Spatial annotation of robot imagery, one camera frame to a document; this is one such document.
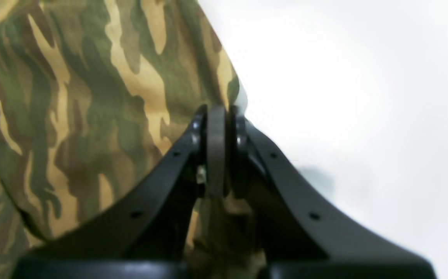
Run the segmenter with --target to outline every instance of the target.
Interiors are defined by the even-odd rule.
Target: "small hole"
[[[141,210],[134,210],[130,216],[131,216],[131,219],[137,219],[137,218],[141,217],[141,215],[143,215],[143,212]]]
[[[309,216],[310,216],[310,218],[311,218],[312,220],[316,220],[316,221],[320,220],[320,215],[318,215],[318,214],[315,213],[315,212],[311,212],[311,213],[309,214]]]

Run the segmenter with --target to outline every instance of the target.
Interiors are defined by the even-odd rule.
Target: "black mount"
[[[206,185],[197,182],[199,166]],[[191,278],[182,255],[192,208],[205,192],[223,198],[226,185],[256,216],[268,264],[260,278],[436,278],[425,259],[326,201],[238,108],[226,116],[220,106],[208,113],[202,106],[138,186],[79,229],[26,254],[13,278]]]

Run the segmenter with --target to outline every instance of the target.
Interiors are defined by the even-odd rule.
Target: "green camouflage cloth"
[[[0,278],[130,191],[238,87],[196,0],[0,0]]]

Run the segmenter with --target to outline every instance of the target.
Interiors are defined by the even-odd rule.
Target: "camouflage pattern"
[[[0,0],[0,278],[126,194],[238,87],[196,0]]]

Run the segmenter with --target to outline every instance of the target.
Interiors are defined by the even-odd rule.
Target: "white wall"
[[[246,116],[341,210],[448,279],[448,0],[201,0]]]

